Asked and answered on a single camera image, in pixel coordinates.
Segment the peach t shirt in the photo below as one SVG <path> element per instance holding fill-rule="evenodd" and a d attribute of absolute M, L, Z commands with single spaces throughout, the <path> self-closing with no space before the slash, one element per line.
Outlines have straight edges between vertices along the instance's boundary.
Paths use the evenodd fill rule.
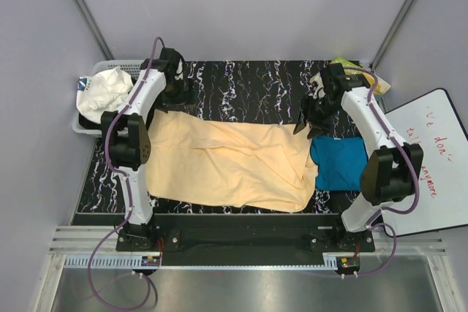
<path fill-rule="evenodd" d="M 306 131 L 295 134 L 294 128 L 157 111 L 148 132 L 148 193 L 197 205 L 302 211 L 318 167 Z"/>

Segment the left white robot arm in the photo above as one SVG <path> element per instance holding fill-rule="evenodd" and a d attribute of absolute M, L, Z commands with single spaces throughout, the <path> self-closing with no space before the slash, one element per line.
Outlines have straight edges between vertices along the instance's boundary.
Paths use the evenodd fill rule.
<path fill-rule="evenodd" d="M 177 50 L 163 47 L 158 58 L 150 56 L 142 62 L 124 102 L 101 116 L 106 162 L 120 180 L 125 204 L 124 222 L 116 230 L 122 240 L 130 237 L 144 251 L 158 241 L 146 185 L 151 155 L 148 130 L 156 110 L 195 103 L 194 83 L 184 77 L 184 64 Z"/>

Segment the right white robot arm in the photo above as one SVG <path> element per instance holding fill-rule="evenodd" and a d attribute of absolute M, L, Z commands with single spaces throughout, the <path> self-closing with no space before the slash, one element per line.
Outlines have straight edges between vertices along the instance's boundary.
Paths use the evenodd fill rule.
<path fill-rule="evenodd" d="M 305 96 L 293 132 L 308 129 L 308 139 L 330 129 L 331 118 L 343 110 L 360 132 L 368 156 L 361 173 L 361 192 L 339 216 L 332 242 L 348 251 L 358 242 L 358 233 L 371 229 L 382 212 L 399 215 L 413 212 L 420 201 L 419 176 L 423 149 L 408 143 L 390 124 L 374 98 L 378 77 L 367 80 L 369 70 L 329 64 L 320 71 L 323 92 Z"/>

